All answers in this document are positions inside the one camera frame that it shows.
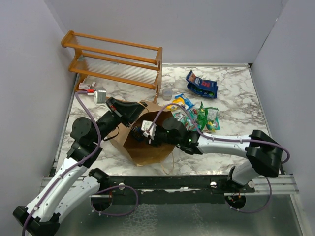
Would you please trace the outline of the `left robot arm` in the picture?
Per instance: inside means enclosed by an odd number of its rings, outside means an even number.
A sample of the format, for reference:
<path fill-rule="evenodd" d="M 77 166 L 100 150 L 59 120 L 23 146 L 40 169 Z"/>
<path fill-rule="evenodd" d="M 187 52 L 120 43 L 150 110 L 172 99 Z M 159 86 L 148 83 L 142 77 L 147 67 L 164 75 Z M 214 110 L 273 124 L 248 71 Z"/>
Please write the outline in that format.
<path fill-rule="evenodd" d="M 106 101 L 109 110 L 95 120 L 83 102 L 78 102 L 87 116 L 77 118 L 72 125 L 74 142 L 67 158 L 37 197 L 13 211 L 23 235 L 55 235 L 61 222 L 87 197 L 108 190 L 109 182 L 102 177 L 87 177 L 76 187 L 73 184 L 98 158 L 102 140 L 120 124 L 131 126 L 147 108 L 144 102 L 122 102 L 111 97 Z"/>

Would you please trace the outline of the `brown paper bag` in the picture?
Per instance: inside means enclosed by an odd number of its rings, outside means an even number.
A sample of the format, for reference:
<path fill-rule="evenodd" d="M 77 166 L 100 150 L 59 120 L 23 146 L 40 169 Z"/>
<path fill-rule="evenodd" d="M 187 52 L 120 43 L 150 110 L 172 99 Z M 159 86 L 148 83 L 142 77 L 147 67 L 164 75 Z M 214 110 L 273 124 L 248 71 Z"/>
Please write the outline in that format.
<path fill-rule="evenodd" d="M 159 147 L 154 147 L 147 144 L 146 139 L 138 142 L 131 135 L 131 128 L 137 125 L 141 128 L 142 121 L 153 121 L 161 106 L 141 100 L 147 104 L 147 108 L 143 110 L 138 119 L 131 125 L 125 127 L 123 124 L 118 126 L 118 131 L 114 130 L 109 135 L 110 143 L 121 153 L 123 156 L 130 159 L 136 166 L 145 166 L 155 163 L 162 164 L 168 156 L 174 156 L 174 145 L 162 144 Z"/>

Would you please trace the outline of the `blue red chips bag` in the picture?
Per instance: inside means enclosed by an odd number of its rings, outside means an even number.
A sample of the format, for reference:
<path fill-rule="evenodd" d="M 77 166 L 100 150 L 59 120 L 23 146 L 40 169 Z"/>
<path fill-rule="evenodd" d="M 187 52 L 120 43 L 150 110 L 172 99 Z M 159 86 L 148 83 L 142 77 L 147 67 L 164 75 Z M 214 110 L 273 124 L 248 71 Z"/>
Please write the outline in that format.
<path fill-rule="evenodd" d="M 197 77 L 193 71 L 191 70 L 188 75 L 186 76 L 186 81 L 191 84 L 196 86 L 198 89 L 207 91 L 207 92 L 217 92 L 218 90 L 218 85 L 217 82 L 211 81 L 211 80 L 205 80 L 201 79 L 200 77 Z"/>

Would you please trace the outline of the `teal Fox's mint candy bag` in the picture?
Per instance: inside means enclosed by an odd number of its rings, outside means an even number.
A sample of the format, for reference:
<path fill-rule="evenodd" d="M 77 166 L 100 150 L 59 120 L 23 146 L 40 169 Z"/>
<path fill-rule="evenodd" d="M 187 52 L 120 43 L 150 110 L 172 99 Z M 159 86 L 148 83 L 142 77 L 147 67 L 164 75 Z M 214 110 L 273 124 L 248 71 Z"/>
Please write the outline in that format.
<path fill-rule="evenodd" d="M 196 122 L 198 129 L 201 128 L 201 126 L 197 122 L 197 115 L 194 112 L 192 112 L 192 111 L 189 111 L 189 115 L 188 116 L 186 114 L 184 114 L 184 113 L 176 112 L 176 113 L 173 114 L 173 117 L 177 121 L 180 121 L 181 123 L 183 123 L 187 130 L 196 131 L 196 127 L 192 123 L 191 119 L 193 119 Z"/>

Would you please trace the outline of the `yellow snack packet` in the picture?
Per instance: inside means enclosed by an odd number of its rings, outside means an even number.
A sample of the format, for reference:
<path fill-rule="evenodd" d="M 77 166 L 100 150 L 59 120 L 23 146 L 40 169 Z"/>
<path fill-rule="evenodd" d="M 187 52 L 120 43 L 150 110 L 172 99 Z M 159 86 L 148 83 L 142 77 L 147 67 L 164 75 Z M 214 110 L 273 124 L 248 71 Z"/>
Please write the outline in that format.
<path fill-rule="evenodd" d="M 173 100 L 171 105 L 167 106 L 166 109 L 173 112 L 173 111 L 179 109 L 180 106 L 183 107 L 184 109 L 186 108 L 185 101 L 181 97 Z"/>

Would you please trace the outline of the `dark blue snack packet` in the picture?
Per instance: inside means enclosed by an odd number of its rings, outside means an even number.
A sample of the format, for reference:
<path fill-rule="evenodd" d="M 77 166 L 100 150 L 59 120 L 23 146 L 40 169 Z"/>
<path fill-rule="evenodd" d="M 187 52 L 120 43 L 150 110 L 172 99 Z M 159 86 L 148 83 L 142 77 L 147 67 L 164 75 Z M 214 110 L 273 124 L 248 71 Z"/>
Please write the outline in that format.
<path fill-rule="evenodd" d="M 134 126 L 131 128 L 130 132 L 131 132 L 132 137 L 133 137 L 136 141 L 138 141 L 138 142 L 143 141 L 144 138 L 145 138 L 144 135 L 143 135 L 143 131 L 142 131 L 141 128 L 140 128 L 139 126 L 137 126 L 137 125 L 134 125 Z"/>

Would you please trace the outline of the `small blue snack packet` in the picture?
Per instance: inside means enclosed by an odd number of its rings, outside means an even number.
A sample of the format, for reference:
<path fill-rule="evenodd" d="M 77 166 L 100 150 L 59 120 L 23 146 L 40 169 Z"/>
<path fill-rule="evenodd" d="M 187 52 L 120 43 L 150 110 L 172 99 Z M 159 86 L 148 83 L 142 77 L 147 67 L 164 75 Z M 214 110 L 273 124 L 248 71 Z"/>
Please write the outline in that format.
<path fill-rule="evenodd" d="M 189 110 L 194 106 L 192 102 L 183 93 L 181 94 L 181 97 L 184 100 L 185 105 L 187 106 L 186 110 Z"/>

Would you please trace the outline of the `blue green chips bag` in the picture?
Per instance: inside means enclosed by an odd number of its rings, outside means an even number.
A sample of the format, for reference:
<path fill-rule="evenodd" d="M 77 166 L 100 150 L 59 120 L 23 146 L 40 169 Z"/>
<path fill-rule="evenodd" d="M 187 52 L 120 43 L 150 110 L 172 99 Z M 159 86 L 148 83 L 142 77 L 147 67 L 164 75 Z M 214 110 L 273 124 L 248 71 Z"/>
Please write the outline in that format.
<path fill-rule="evenodd" d="M 202 90 L 193 84 L 187 84 L 187 88 L 194 94 L 199 95 L 203 98 L 209 98 L 209 99 L 217 98 L 218 86 L 216 86 L 214 91 Z"/>

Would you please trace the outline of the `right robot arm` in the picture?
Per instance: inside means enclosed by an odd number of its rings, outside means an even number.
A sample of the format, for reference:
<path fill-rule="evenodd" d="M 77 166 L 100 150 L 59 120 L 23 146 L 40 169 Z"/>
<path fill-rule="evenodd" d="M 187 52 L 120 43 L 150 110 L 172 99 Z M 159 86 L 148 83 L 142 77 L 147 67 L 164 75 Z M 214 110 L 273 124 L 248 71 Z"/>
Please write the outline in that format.
<path fill-rule="evenodd" d="M 162 125 L 145 120 L 141 131 L 148 143 L 156 147 L 171 144 L 190 155 L 220 153 L 245 158 L 243 164 L 229 171 L 226 187 L 231 192 L 238 192 L 259 176 L 276 178 L 279 175 L 283 150 L 261 130 L 243 136 L 219 136 L 187 130 L 180 121 L 168 118 Z"/>

